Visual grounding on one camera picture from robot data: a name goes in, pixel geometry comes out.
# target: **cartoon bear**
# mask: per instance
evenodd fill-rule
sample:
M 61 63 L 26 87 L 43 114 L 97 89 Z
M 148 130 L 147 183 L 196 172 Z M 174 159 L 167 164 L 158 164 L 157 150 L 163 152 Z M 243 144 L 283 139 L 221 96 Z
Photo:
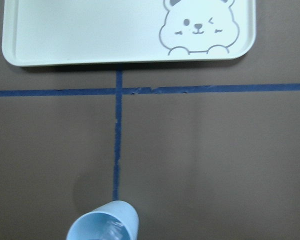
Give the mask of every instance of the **cartoon bear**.
M 168 11 L 159 38 L 168 55 L 177 49 L 206 53 L 229 47 L 238 39 L 240 28 L 231 6 L 235 0 L 163 0 Z

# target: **vertical blue tape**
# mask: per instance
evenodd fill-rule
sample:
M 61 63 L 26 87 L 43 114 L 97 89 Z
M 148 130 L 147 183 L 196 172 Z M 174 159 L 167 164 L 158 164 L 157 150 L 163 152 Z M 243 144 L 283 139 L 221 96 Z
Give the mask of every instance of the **vertical blue tape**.
M 114 142 L 114 167 L 113 167 L 113 192 L 112 200 L 119 200 L 120 184 L 120 158 L 121 158 L 121 133 L 122 133 L 122 96 L 123 96 L 123 72 L 116 71 L 115 88 L 115 142 Z

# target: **blue tape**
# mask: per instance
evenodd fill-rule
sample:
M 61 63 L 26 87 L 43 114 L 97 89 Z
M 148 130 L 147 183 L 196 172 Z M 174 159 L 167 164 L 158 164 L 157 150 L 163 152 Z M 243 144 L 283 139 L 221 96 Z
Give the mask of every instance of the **blue tape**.
M 62 89 L 62 90 L 3 90 L 0 97 L 44 97 L 44 96 L 97 96 L 116 95 L 116 88 Z M 206 85 L 121 88 L 123 95 L 137 94 L 196 94 L 196 93 L 244 93 L 244 92 L 288 92 L 300 91 L 300 83 L 255 84 L 255 85 Z
M 119 200 L 120 184 L 120 158 L 121 158 L 121 135 L 122 135 L 122 96 L 123 96 L 123 72 L 116 71 L 115 88 L 115 142 L 114 142 L 114 167 L 113 167 L 113 192 L 112 200 Z

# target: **gray surface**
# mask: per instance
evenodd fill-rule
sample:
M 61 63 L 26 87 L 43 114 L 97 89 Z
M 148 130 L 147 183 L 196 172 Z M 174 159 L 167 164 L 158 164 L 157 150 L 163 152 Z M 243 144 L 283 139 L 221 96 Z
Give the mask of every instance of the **gray surface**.
M 116 65 L 19 68 L 0 90 L 112 88 Z M 233 61 L 125 64 L 125 87 L 300 83 L 300 0 L 257 1 Z M 0 240 L 65 239 L 111 200 L 114 96 L 0 98 Z M 300 240 L 300 92 L 123 98 L 121 188 L 140 240 Z

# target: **cup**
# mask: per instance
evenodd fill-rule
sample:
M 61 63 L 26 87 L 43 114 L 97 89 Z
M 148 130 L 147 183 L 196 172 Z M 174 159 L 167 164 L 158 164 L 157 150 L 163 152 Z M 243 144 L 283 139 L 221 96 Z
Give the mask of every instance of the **cup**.
M 66 240 L 137 240 L 139 217 L 125 201 L 112 201 L 79 217 Z

